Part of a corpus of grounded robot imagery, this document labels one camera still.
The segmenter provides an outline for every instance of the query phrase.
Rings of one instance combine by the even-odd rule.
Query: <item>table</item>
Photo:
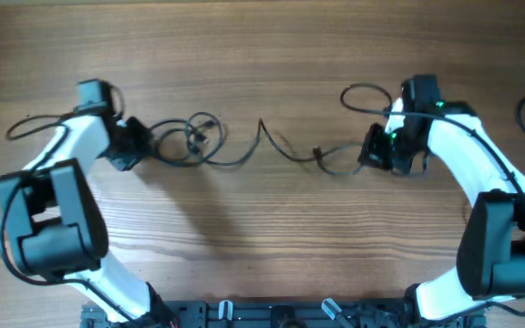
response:
[[[14,143],[27,116],[64,113],[78,81],[119,86],[147,125],[219,116],[229,131],[216,159],[236,159],[263,118],[299,155],[362,140],[381,118],[339,105],[353,82],[398,95],[436,73],[446,99],[475,108],[525,173],[513,109],[525,95],[525,2],[228,2],[0,8],[0,175],[21,169],[51,133]],[[355,100],[385,103],[375,93]],[[183,152],[179,138],[170,155]],[[352,168],[359,149],[327,163]],[[336,300],[400,296],[455,263],[470,208],[439,159],[425,177],[375,169],[332,177],[282,158],[264,141],[238,169],[174,169],[146,160],[89,177],[111,250],[166,300]],[[67,287],[37,289],[0,261],[0,326],[74,327],[86,301]],[[525,327],[500,310],[490,327]]]

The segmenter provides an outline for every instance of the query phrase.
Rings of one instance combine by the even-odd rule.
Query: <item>wooden tabletop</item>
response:
[[[21,169],[51,136],[8,143],[5,130],[69,111],[85,79],[119,86],[128,115],[147,125],[218,116],[229,133],[215,158],[226,160],[250,146],[258,118],[299,155],[362,140],[382,119],[342,108],[341,90],[372,82],[397,95],[418,73],[438,74],[444,98],[467,100],[525,173],[513,115],[525,95],[525,1],[0,8],[0,175]],[[371,92],[354,100],[385,104]],[[165,151],[179,155],[182,145],[174,138]],[[326,163],[351,169],[358,153]],[[88,182],[111,250],[165,300],[397,297],[455,264],[470,211],[440,159],[425,177],[375,169],[332,177],[266,140],[238,169],[148,159],[121,173],[102,159]],[[75,327],[85,302],[68,287],[25,285],[0,261],[0,327]],[[489,322],[525,327],[500,310]]]

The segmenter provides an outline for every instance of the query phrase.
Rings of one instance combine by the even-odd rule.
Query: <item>black mounting base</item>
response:
[[[180,328],[342,328],[322,310],[320,302],[235,303],[232,320],[220,320],[218,303],[165,302],[179,319]],[[418,328],[422,324],[402,323],[404,299],[372,299],[360,302],[340,302],[342,315],[354,328]],[[85,305],[80,328],[134,327],[130,324],[110,324],[107,315],[96,305]],[[483,313],[458,318],[451,323],[430,328],[485,328]]]

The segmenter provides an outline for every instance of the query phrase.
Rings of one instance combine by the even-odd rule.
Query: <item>robotic arm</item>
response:
[[[322,306],[233,305],[228,301],[219,305],[194,302],[191,306],[179,306],[176,302],[162,301],[150,284],[129,272],[108,251],[107,229],[85,180],[97,158],[107,158],[118,170],[129,170],[151,152],[151,133],[135,118],[122,120],[114,110],[111,85],[100,80],[79,84],[81,105],[72,118],[63,122],[69,133],[48,160],[42,162],[45,154],[63,138],[62,128],[42,155],[24,170],[0,178],[2,207],[13,198],[5,228],[15,266],[25,276],[39,275],[47,282],[77,279],[94,286],[89,289],[71,284],[101,309],[87,308],[89,313],[83,313],[83,324],[87,318],[83,327],[223,325],[229,328],[237,315],[239,320],[244,319],[242,325],[249,328],[267,327],[257,324],[269,320],[270,328],[283,328],[287,322],[310,328],[315,324],[349,328],[347,320],[363,328],[433,327],[442,323],[456,326],[464,325],[469,311],[488,301],[505,302],[525,296],[525,241],[511,240],[515,224],[525,230],[515,186],[491,151],[466,130],[427,115],[448,118],[474,130],[513,172],[524,193],[525,177],[491,142],[467,104],[446,103],[441,99],[434,76],[415,76],[402,89],[402,97],[387,115],[386,126],[375,124],[367,133],[359,162],[406,173],[418,152],[433,153],[449,167],[469,202],[474,204],[456,267],[431,282],[408,288],[404,298],[363,300],[339,306],[331,299]],[[30,169],[36,169],[35,173],[27,175]],[[60,217],[39,222],[32,219],[51,206],[59,207]],[[188,308],[195,308],[195,313],[189,313]],[[324,312],[334,321],[321,323],[329,319]]]

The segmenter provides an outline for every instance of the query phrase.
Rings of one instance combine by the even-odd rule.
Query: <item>wood grain surface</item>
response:
[[[297,154],[362,140],[381,119],[343,109],[342,88],[366,81],[397,95],[417,73],[438,74],[444,98],[467,100],[525,173],[513,116],[525,95],[525,1],[0,8],[0,175],[51,136],[10,144],[6,128],[69,111],[84,79],[119,86],[128,114],[148,125],[202,110],[219,116],[229,135],[216,159],[225,160],[250,146],[258,118]],[[353,99],[385,104],[370,92]],[[180,139],[165,151],[180,154]],[[351,169],[358,152],[327,164]],[[469,212],[439,159],[425,177],[332,177],[266,141],[238,169],[146,160],[120,173],[99,160],[88,181],[111,250],[166,300],[400,296],[454,265]],[[85,301],[68,287],[25,285],[0,262],[0,327],[75,327]],[[489,323],[525,327],[500,310]]]

